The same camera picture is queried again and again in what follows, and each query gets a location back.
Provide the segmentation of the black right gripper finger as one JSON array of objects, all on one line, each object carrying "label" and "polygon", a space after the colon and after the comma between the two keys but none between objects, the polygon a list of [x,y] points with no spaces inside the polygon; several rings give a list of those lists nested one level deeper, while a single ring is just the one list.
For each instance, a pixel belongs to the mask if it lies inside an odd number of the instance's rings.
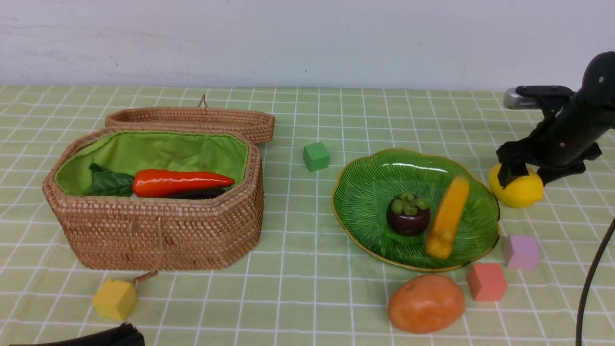
[{"label": "black right gripper finger", "polygon": [[500,164],[497,177],[499,186],[506,188],[514,180],[528,175],[529,171],[523,161],[506,161]]},{"label": "black right gripper finger", "polygon": [[555,182],[556,180],[563,179],[567,176],[579,175],[586,171],[586,165],[583,161],[576,162],[575,164],[562,169],[549,169],[547,167],[540,167],[537,170],[537,175],[541,179],[543,186]]}]

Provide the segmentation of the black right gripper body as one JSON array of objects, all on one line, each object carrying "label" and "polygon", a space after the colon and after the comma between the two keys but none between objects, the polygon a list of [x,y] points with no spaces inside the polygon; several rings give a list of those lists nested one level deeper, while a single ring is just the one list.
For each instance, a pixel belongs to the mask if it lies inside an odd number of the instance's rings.
[{"label": "black right gripper body", "polygon": [[603,135],[603,105],[589,105],[578,97],[535,99],[544,118],[530,135],[497,149],[501,164],[527,163],[561,171],[602,155],[597,141]]}]

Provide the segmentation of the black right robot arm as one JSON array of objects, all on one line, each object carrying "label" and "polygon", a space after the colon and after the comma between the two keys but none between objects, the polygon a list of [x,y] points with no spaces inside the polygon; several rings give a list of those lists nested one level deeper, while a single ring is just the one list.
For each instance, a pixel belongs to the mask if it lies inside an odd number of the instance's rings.
[{"label": "black right robot arm", "polygon": [[538,168],[544,185],[582,174],[586,161],[601,156],[598,139],[615,126],[615,53],[595,56],[581,88],[517,86],[509,88],[503,105],[511,110],[540,110],[543,119],[523,139],[508,141],[496,152],[498,183],[506,187]]}]

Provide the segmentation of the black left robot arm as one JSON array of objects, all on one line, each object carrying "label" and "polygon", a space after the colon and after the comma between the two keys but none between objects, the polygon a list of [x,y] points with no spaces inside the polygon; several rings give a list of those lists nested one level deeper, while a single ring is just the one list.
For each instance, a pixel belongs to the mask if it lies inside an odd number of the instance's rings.
[{"label": "black left robot arm", "polygon": [[145,346],[144,335],[131,323],[123,322],[115,328],[68,340],[39,344],[11,344],[12,346]]}]

